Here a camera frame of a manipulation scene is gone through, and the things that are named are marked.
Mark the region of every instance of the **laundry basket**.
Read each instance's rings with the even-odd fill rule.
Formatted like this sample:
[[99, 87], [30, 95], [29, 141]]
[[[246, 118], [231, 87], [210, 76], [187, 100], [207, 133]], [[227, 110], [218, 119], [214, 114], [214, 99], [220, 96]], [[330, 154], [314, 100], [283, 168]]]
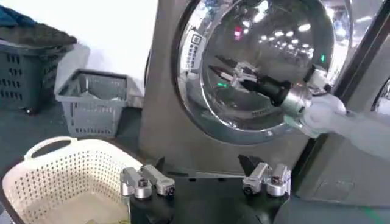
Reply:
[[54, 96], [67, 47], [28, 48], [0, 40], [0, 108], [36, 113]]
[[[59, 141], [70, 144], [33, 158]], [[16, 224], [127, 223], [119, 175], [125, 167], [141, 166], [105, 141], [51, 138], [31, 148], [24, 161], [4, 175], [0, 199]]]
[[114, 137], [127, 105], [127, 77], [77, 70], [55, 95], [73, 137]]

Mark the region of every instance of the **gray plastic basket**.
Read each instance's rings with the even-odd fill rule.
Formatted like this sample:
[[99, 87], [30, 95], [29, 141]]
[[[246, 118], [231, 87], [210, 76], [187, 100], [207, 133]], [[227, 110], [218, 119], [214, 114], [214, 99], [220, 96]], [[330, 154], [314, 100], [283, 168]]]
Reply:
[[71, 136], [114, 137], [127, 100], [127, 77], [77, 70], [56, 92]]
[[36, 113], [54, 96], [65, 47], [26, 48], [0, 40], [0, 108]]

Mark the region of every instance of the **floor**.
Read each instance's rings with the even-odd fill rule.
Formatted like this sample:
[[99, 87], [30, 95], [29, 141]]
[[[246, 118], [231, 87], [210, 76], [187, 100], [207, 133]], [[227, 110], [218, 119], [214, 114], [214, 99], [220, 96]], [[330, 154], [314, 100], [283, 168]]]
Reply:
[[[23, 156], [36, 143], [53, 136], [68, 135], [59, 103], [52, 103], [34, 116], [22, 111], [0, 110], [0, 118], [0, 170]], [[109, 141], [129, 153], [137, 153], [140, 123], [140, 109], [125, 109], [118, 135]], [[4, 220], [0, 216], [0, 224], [9, 224]], [[324, 205], [293, 197], [282, 207], [276, 223], [384, 224], [390, 223], [390, 210]]]

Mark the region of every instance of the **washing machine door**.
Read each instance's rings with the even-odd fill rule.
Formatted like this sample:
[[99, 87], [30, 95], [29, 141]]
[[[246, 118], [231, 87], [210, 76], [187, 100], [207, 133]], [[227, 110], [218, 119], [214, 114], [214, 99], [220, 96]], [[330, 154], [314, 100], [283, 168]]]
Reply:
[[338, 78], [349, 48], [344, 1], [200, 0], [177, 46], [174, 80], [194, 123], [213, 138], [258, 144], [289, 130], [265, 96], [239, 84], [269, 75], [301, 82], [313, 64]]

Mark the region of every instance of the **basket handle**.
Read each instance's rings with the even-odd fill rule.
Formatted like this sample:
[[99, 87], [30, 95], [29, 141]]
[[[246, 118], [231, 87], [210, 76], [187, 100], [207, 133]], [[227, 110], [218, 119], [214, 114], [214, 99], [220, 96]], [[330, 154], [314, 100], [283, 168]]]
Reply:
[[61, 141], [70, 141], [71, 144], [77, 141], [77, 138], [72, 138], [68, 136], [58, 136], [54, 138], [49, 138], [44, 141], [39, 142], [35, 146], [33, 146], [29, 151], [24, 156], [24, 160], [32, 159], [32, 155], [42, 149], [43, 147], [56, 143], [56, 142], [61, 142]]

